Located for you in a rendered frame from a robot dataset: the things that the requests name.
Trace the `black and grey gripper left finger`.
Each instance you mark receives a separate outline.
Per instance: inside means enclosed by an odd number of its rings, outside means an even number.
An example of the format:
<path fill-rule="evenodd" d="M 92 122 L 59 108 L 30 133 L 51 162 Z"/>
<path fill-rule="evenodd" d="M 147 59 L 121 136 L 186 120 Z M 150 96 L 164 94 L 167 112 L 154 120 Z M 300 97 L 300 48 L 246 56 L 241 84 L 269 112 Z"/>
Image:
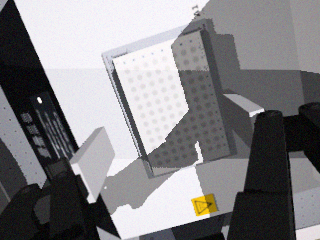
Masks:
<path fill-rule="evenodd" d="M 100 240 L 90 203 L 115 155 L 103 126 L 70 161 L 62 157 L 47 164 L 51 185 L 40 189 L 33 183 L 14 195 L 0 214 L 0 240 Z"/>

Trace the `white benchtop lab instrument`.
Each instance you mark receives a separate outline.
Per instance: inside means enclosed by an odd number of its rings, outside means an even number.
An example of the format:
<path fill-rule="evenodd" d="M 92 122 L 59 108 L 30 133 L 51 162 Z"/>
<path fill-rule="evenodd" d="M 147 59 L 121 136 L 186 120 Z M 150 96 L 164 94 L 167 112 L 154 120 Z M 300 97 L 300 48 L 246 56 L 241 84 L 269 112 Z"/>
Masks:
<path fill-rule="evenodd" d="M 230 155 L 154 175 L 113 59 L 199 31 Z M 0 86 L 46 164 L 104 126 L 115 157 L 98 228 L 127 239 L 233 211 L 250 148 L 226 123 L 231 89 L 283 116 L 320 102 L 320 0 L 8 0 Z"/>

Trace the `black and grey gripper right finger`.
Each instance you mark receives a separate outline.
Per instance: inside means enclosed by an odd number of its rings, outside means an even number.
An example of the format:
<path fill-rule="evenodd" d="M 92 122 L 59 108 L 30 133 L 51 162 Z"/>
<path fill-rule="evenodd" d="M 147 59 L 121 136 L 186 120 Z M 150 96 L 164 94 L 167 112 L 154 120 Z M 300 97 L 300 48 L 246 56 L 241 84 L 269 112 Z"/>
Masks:
<path fill-rule="evenodd" d="M 320 174 L 320 103 L 283 117 L 230 89 L 219 95 L 226 123 L 251 149 L 226 240 L 297 240 L 288 152 L 304 151 Z"/>

